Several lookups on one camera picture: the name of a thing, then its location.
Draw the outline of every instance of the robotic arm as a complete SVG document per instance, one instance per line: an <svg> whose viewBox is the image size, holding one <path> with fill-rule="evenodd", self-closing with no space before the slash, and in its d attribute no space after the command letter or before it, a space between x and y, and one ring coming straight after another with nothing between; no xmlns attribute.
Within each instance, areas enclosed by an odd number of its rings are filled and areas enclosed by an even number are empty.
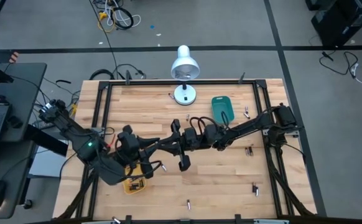
<svg viewBox="0 0 362 224"><path fill-rule="evenodd" d="M268 129L266 144L273 147L283 146L286 143L284 134L298 129L292 110L288 106L281 104L280 106L268 108L257 118L233 128L229 128L227 124L226 126L220 126L207 117L192 117L190 120L196 119L200 130L202 130L200 124L204 127L204 130L200 131L199 134L197 134L194 127L185 128L184 132L181 133L180 121L175 119L171 124L172 135L165 139L140 138L134 135L130 125L127 125L118 134L118 139L114 144L116 151L109 153L110 148L99 133L84 129L69 118L63 101L52 100L39 112L39 117L43 121L54 124L61 134L72 142L73 150L77 153L77 157L84 164L92 167L93 173L109 185L115 185L127 178L152 178L154 171L162 165L161 161L149 161L149 158L156 150L163 150L174 156L179 156L179 168L181 171L186 171L190 167L191 162L189 156L185 155L185 151L209 149L211 147L218 151L223 151L234 140L265 129ZM204 119L211 121L212 124L206 125L203 121ZM137 167L137 164L141 165L143 174L133 176L131 175L132 170ZM127 175L124 174L126 166L131 168ZM269 163L269 172L290 197L301 215L313 215L305 209L293 191L283 181L272 159L270 159Z"/></svg>

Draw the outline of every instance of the wooden table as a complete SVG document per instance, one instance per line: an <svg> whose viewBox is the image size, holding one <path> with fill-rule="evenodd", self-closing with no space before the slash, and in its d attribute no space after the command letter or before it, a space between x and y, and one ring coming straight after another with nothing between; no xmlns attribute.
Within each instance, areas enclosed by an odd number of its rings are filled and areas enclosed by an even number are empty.
<svg viewBox="0 0 362 224"><path fill-rule="evenodd" d="M281 79L267 79L267 89L271 105L288 105L284 84ZM85 128L91 126L99 81L84 81L75 121ZM244 107L249 106L252 118L258 115L252 87L246 85L196 85L197 99L190 106L180 106L168 93L175 86L116 86L112 90L108 117L108 127L116 130L130 124L134 134L143 138L170 136L170 124L178 118L183 128L189 127L186 115L211 115L211 99L214 96L229 96L235 113L230 126L246 122ZM261 94L263 109L264 97ZM101 124L106 93L101 100ZM299 140L287 137L290 145L299 147ZM245 155L244 148L253 146L254 156ZM290 188L300 201L311 211L316 212L313 196L305 170L302 155L287 146L283 147L283 160ZM70 148L67 157L73 154ZM167 168L154 173L148 180L146 189L133 195L126 195L123 185L108 186L102 180L98 183L94 220L109 220L116 216L124 220L132 215L133 220L174 220L189 219L232 219L235 214L242 218L275 218L269 173L260 132L235 141L223 152L208 149L187 152L191 167L186 172L178 168L179 157L157 151L152 161L160 159ZM73 200L80 188L83 164L72 158L63 168L57 203L53 217L59 216ZM252 193L252 182L259 187L259 197ZM282 211L286 211L284 194L278 185ZM192 209L187 209L190 200ZM86 215L89 198L85 200Z"/></svg>

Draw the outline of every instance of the black metal frame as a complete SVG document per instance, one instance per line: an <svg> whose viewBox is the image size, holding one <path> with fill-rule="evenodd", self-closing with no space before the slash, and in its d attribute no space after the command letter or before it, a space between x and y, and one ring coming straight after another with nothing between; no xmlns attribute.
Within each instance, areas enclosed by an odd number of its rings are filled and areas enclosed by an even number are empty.
<svg viewBox="0 0 362 224"><path fill-rule="evenodd" d="M180 85L180 84L181 84L181 82L176 81L176 80L130 80L130 85ZM191 85L236 85L236 84L240 84L240 83L239 83L239 80L192 80L192 81L189 81L188 84L191 84ZM102 99L102 94L103 94L104 90L107 89L105 105L104 105L104 112L103 112L103 120L102 120L102 124L101 124L102 127L106 127L107 122L108 122L108 114L109 114L109 106L110 106L110 102L111 102L112 88L114 86L124 86L124 85L126 85L125 81L100 81L99 82L91 127L95 128L97 126L98 116L99 116L100 107L101 107L101 99ZM265 80L243 80L242 85L251 85L252 86L258 113L261 113L263 111L262 105L261 105L259 89L261 89L263 92L266 108L271 107ZM270 169L269 161L272 160L271 148L267 144L265 144L265 142L267 142L266 141L267 136L263 135L262 138L264 141L264 149L265 149L265 153L266 153L268 169ZM277 157L277 165L278 165L279 173L280 173L281 177L287 183L287 177L286 177L286 172L285 172L285 168L284 168L284 162L283 162L281 150L275 149L275 152L276 152L276 157ZM269 176L270 176L270 182L271 182L272 196L274 198L274 206L275 206L275 210L276 210L276 215L278 218L280 218L284 215L282 213L281 201L280 201L279 192L277 189L277 182L271 174L269 174ZM81 186L85 183L85 180L87 179L87 177L88 177L88 168L85 167L85 169L83 171L82 180L81 180ZM92 184L91 197L90 197L87 217L82 217L83 205L84 205L84 199L82 199L76 210L76 218L93 219L97 188L98 188L98 178L96 178ZM286 205L287 205L287 214L290 216L294 216L292 202L287 194L285 194L285 199L286 199ZM184 223L184 222L190 223L190 220L184 220L184 221L183 220L138 220L138 221L132 221L132 222L133 223ZM241 216L236 214L235 219L232 219L232 220L194 220L193 222L194 223L252 223L253 220L252 219L241 219ZM126 217L125 223L131 223L130 215L128 215Z"/></svg>

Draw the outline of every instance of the desk lamp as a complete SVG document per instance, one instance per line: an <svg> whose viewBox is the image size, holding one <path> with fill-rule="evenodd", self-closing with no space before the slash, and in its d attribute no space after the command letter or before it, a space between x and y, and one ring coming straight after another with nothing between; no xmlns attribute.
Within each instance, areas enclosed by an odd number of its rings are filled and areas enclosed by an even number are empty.
<svg viewBox="0 0 362 224"><path fill-rule="evenodd" d="M178 49L178 58L171 68L171 76L182 81L182 85L174 90L174 99L178 104L187 106L195 101L196 90L187 85L186 81L198 77L199 73L199 65L191 58L189 48L186 45L181 45Z"/></svg>

